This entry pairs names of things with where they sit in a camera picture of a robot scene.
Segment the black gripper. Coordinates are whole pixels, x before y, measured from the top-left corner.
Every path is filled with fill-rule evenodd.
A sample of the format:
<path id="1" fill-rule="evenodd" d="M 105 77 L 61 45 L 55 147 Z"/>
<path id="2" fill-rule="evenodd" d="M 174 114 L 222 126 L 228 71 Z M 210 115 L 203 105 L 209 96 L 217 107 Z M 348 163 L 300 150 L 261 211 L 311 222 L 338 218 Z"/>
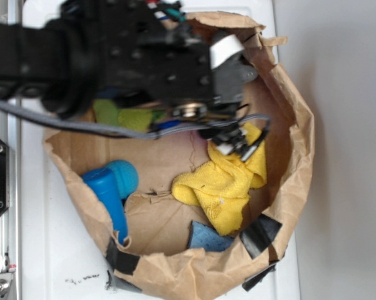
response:
<path id="1" fill-rule="evenodd" d="M 179 1 L 103 5 L 103 95 L 122 107 L 150 103 L 175 115 L 232 116 L 257 71 L 236 35 L 197 32 Z"/>

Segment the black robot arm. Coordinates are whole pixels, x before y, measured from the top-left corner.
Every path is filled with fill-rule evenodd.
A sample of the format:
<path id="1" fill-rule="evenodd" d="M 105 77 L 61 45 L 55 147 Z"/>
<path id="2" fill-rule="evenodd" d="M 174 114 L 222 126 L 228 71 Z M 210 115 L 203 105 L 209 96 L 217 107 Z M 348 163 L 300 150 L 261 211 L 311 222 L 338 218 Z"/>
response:
<path id="1" fill-rule="evenodd" d="M 95 99 L 121 108 L 184 108 L 231 116 L 255 69 L 235 36 L 202 37 L 180 4 L 65 1 L 41 29 L 0 24 L 0 100 L 39 98 L 60 118 Z"/>

